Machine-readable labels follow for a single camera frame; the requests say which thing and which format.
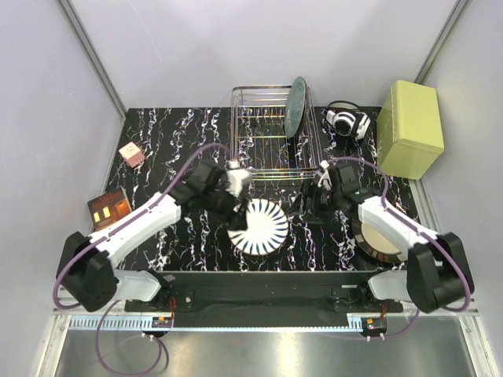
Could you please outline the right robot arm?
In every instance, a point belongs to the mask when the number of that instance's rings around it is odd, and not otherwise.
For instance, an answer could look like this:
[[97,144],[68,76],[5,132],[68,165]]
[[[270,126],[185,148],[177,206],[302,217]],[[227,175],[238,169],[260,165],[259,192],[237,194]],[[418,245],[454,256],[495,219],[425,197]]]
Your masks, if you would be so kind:
[[324,163],[305,180],[288,214],[321,224],[340,211],[380,233],[406,262],[404,270],[387,270],[358,285],[359,306],[374,311],[387,300],[412,302],[420,311],[468,307],[475,287],[461,239],[437,233],[397,211],[374,188],[362,187],[352,166]]

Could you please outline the dark teal glazed plate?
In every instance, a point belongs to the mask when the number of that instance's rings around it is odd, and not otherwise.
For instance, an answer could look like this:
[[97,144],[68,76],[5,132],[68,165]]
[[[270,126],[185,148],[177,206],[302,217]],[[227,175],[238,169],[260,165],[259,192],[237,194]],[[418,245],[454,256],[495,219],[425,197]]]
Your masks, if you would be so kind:
[[308,107],[308,100],[309,100],[309,86],[307,85],[306,80],[303,80],[303,86],[304,86],[303,111],[302,111],[302,114],[301,114],[299,125],[297,127],[296,134],[295,134],[296,137],[299,137],[301,135],[301,133],[304,130],[306,121],[307,121],[307,113],[308,113],[307,107]]

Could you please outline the light blue plate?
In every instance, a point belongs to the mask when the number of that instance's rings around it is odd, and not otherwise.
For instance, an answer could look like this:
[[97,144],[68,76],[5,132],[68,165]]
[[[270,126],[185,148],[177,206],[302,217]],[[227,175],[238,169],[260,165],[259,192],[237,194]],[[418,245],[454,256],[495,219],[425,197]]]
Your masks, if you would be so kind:
[[302,76],[298,76],[293,82],[285,105],[284,129],[287,138],[296,137],[297,127],[303,111],[304,86]]

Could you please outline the white blue striped plate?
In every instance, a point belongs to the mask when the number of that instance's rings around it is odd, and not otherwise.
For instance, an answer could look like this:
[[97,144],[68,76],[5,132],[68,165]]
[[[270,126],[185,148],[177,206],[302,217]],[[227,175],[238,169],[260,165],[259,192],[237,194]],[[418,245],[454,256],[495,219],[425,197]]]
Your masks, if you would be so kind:
[[246,230],[228,230],[230,242],[242,254],[265,257],[285,242],[289,224],[285,212],[275,202],[252,199],[246,213]]

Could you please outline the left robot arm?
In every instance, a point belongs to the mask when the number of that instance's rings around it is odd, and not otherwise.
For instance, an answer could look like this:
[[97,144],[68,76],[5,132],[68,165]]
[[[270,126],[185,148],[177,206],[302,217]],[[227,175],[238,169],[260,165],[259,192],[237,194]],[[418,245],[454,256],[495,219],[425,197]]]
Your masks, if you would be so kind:
[[152,270],[121,270],[120,262],[191,212],[206,210],[232,230],[247,229],[250,180],[250,172],[236,161],[226,169],[202,161],[187,175],[179,174],[165,192],[156,193],[109,227],[89,236],[71,234],[64,243],[56,285],[90,313],[119,300],[143,302],[154,311],[164,309],[171,284]]

